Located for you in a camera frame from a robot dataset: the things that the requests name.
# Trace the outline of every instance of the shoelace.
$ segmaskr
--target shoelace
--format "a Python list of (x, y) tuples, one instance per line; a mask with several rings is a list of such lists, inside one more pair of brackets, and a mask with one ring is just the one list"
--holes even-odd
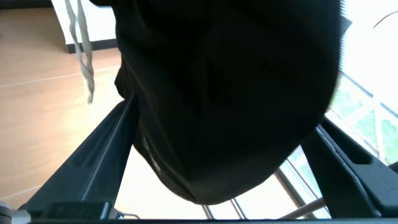
[[(70, 34), (72, 35), (73, 42), (75, 43), (76, 56), (80, 63), (81, 73), (83, 74), (83, 77), (87, 82), (87, 88), (89, 91), (87, 102), (90, 104), (93, 102), (95, 84), (94, 84), (94, 70), (93, 70), (93, 50), (91, 48), (91, 42), (88, 36), (86, 16), (83, 11), (83, 6), (81, 5), (81, 0), (77, 0), (77, 16), (73, 12), (70, 0), (65, 0), (65, 5), (67, 6), (67, 12), (70, 20), (69, 31)], [(83, 46), (83, 51), (87, 57), (86, 64), (82, 59), (81, 48), (77, 41), (76, 21), (80, 28), (81, 44)]]

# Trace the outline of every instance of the white cord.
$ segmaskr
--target white cord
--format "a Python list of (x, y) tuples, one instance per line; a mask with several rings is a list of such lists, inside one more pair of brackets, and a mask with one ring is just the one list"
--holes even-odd
[[(81, 5), (81, 0), (77, 0), (77, 18), (75, 13), (73, 12), (70, 0), (65, 0), (65, 5), (67, 7), (67, 12), (70, 20), (69, 31), (70, 34), (72, 35), (73, 42), (75, 43), (76, 56), (80, 63), (80, 70), (81, 73), (83, 74), (83, 77), (87, 81), (87, 87), (89, 91), (87, 102), (90, 104), (93, 102), (95, 84), (94, 84), (94, 70), (93, 70), (93, 50), (91, 48), (91, 42), (88, 36), (86, 16), (83, 10), (83, 6)], [(84, 63), (81, 57), (81, 48), (77, 41), (76, 21), (80, 28), (81, 44), (83, 46), (83, 51), (87, 57), (86, 64)]]

